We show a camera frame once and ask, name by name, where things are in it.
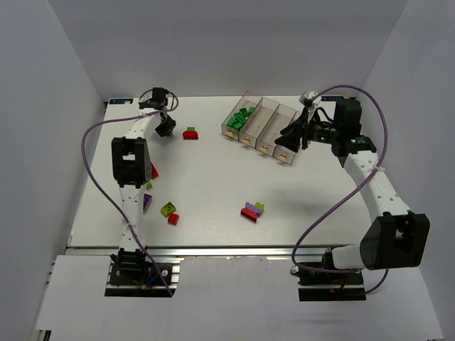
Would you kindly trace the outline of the red small brick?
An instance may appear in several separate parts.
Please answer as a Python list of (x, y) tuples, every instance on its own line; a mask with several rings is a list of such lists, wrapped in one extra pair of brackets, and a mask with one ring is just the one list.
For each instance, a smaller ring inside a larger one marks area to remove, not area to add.
[(176, 226), (178, 224), (179, 220), (180, 220), (180, 216), (176, 213), (171, 213), (167, 219), (168, 223), (173, 226)]

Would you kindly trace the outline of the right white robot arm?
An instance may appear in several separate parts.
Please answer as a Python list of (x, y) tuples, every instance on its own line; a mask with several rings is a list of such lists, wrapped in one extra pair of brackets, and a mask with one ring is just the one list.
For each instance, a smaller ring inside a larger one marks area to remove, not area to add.
[(328, 251), (319, 267), (295, 263), (302, 271), (325, 274), (351, 274), (363, 269), (401, 269), (417, 267), (422, 262), (430, 221), (415, 213), (401, 199), (382, 168), (373, 141), (361, 133), (362, 108), (356, 99), (336, 102), (332, 119), (321, 121), (312, 99), (303, 100), (301, 116), (282, 129), (277, 145), (293, 151), (306, 149), (311, 142), (331, 146), (356, 188), (324, 215), (320, 224), (354, 195), (360, 194), (370, 215), (371, 226), (358, 244), (335, 247)]

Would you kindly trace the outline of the corner logo sticker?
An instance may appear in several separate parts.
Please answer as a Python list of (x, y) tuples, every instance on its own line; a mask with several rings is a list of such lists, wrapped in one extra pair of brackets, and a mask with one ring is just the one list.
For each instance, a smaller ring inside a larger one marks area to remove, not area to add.
[(123, 105), (123, 104), (132, 104), (134, 100), (132, 98), (113, 98), (110, 99), (109, 105)]
[(321, 97), (322, 102), (337, 102), (341, 99), (345, 99), (345, 97), (342, 95), (324, 95)]

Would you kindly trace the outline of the lilac purple brick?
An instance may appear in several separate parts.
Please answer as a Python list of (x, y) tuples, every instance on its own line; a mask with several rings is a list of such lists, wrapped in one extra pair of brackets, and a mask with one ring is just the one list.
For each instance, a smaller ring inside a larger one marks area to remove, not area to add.
[(258, 216), (260, 216), (260, 215), (263, 213), (263, 211), (264, 211), (264, 210), (263, 210), (263, 211), (258, 210), (258, 209), (255, 207), (255, 205), (253, 205), (253, 204), (250, 203), (250, 202), (246, 202), (246, 203), (245, 203), (245, 207), (246, 207), (246, 208), (249, 208), (249, 209), (251, 209), (251, 210), (253, 210), (254, 212), (256, 212), (256, 213), (258, 214)]

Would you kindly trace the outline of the purple flat brick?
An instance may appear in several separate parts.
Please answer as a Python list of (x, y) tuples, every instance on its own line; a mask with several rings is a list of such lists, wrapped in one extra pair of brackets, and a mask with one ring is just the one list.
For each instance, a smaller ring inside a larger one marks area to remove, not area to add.
[(150, 194), (145, 193), (143, 199), (143, 213), (146, 213), (152, 203), (153, 197)]

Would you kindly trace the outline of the red brick near left arm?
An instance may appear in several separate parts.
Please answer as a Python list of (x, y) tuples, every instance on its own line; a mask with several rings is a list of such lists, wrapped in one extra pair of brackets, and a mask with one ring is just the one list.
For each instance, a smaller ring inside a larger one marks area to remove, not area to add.
[(151, 179), (155, 179), (159, 176), (158, 171), (156, 170), (155, 166), (151, 164)]

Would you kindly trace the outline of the aluminium front rail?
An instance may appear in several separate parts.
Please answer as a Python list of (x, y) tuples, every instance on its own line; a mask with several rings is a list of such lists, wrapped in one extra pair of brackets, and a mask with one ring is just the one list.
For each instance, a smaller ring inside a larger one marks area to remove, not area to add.
[[(186, 257), (186, 256), (291, 256), (292, 247), (149, 247), (148, 253), (153, 257)], [(117, 254), (117, 248), (68, 247), (66, 256), (108, 256)]]

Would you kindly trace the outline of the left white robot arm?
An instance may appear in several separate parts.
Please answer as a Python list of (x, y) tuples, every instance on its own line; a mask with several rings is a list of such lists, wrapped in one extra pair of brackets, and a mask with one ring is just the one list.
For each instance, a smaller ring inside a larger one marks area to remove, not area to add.
[(147, 139), (155, 132), (160, 137), (170, 136), (176, 121), (169, 115), (169, 97), (174, 93), (154, 87), (138, 100), (139, 114), (128, 132), (111, 142), (113, 176), (119, 186), (123, 220), (119, 248), (135, 252), (145, 245), (139, 231), (144, 216), (143, 202), (146, 184), (151, 180), (152, 163)]

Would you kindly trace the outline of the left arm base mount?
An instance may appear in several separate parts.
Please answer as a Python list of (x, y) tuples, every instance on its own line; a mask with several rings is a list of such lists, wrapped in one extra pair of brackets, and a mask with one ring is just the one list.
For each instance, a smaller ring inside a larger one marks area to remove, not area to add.
[(179, 265), (153, 263), (141, 250), (120, 249), (110, 255), (105, 296), (115, 298), (170, 298), (178, 283)]

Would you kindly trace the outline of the red brick with green top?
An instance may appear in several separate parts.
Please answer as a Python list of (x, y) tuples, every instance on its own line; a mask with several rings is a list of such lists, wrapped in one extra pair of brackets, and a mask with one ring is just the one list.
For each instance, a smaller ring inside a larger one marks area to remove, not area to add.
[(182, 137), (184, 140), (198, 140), (198, 132), (193, 126), (189, 126), (183, 133)]

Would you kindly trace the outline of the green long brick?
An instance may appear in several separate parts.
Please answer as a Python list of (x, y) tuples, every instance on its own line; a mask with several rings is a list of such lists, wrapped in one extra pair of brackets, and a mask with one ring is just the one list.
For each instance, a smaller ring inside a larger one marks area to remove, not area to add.
[(244, 115), (244, 112), (238, 112), (234, 114), (235, 124), (244, 125), (248, 119), (248, 116)]

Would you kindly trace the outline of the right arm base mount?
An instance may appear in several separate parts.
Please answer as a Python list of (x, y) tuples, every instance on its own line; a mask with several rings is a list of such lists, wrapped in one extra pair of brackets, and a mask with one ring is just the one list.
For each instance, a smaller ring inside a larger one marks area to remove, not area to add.
[(290, 274), (298, 278), (301, 302), (365, 301), (366, 291), (360, 271), (339, 270), (334, 266), (333, 247), (325, 249), (317, 260), (302, 259), (294, 248)]

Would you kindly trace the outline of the left corner logo sticker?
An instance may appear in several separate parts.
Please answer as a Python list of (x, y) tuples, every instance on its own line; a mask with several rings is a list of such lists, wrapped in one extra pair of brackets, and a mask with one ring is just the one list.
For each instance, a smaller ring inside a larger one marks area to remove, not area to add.
[(123, 104), (132, 104), (134, 100), (132, 98), (113, 98), (110, 99), (109, 105), (123, 105)]

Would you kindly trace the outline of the right corner logo sticker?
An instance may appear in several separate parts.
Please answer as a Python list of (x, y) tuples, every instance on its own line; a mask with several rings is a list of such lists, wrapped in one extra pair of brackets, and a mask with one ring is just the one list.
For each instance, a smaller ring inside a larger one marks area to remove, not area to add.
[(322, 102), (337, 102), (341, 99), (345, 99), (345, 97), (342, 95), (324, 95), (321, 97)]

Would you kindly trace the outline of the lime yellow brick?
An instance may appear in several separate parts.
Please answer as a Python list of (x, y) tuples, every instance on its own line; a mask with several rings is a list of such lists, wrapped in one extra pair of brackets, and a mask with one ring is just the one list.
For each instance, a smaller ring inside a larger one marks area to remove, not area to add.
[(164, 217), (168, 217), (170, 214), (176, 211), (176, 206), (172, 202), (167, 202), (161, 209), (160, 212)]

